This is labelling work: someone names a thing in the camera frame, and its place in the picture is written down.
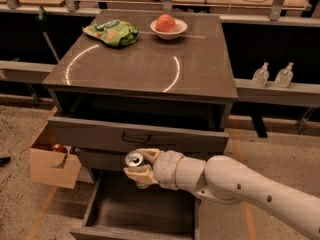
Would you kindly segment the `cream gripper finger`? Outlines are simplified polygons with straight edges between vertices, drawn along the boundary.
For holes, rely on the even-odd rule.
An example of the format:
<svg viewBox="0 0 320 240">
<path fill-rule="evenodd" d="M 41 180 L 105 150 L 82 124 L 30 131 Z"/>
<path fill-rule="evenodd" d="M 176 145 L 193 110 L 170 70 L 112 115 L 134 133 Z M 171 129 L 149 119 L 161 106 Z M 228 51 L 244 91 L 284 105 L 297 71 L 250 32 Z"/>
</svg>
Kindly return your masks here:
<svg viewBox="0 0 320 240">
<path fill-rule="evenodd" d="M 154 164 L 158 156 L 163 153 L 162 150 L 156 148 L 138 149 L 137 152 L 142 155 L 144 160 L 151 164 Z"/>
<path fill-rule="evenodd" d="M 158 180 L 154 176 L 153 169 L 150 165 L 143 165 L 138 167 L 126 167 L 124 169 L 128 178 L 141 184 L 158 184 Z"/>
</svg>

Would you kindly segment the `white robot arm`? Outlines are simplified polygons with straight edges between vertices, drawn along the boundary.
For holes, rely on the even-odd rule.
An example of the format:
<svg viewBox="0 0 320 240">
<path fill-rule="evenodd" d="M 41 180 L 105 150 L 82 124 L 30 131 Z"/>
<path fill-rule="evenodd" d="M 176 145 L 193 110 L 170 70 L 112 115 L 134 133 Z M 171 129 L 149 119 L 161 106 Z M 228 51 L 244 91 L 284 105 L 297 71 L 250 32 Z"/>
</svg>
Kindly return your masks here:
<svg viewBox="0 0 320 240">
<path fill-rule="evenodd" d="M 224 155 L 208 160 L 176 151 L 137 149 L 124 172 L 140 187 L 157 184 L 225 205 L 245 201 L 270 213 L 310 240 L 320 240 L 320 199 L 280 184 Z"/>
</svg>

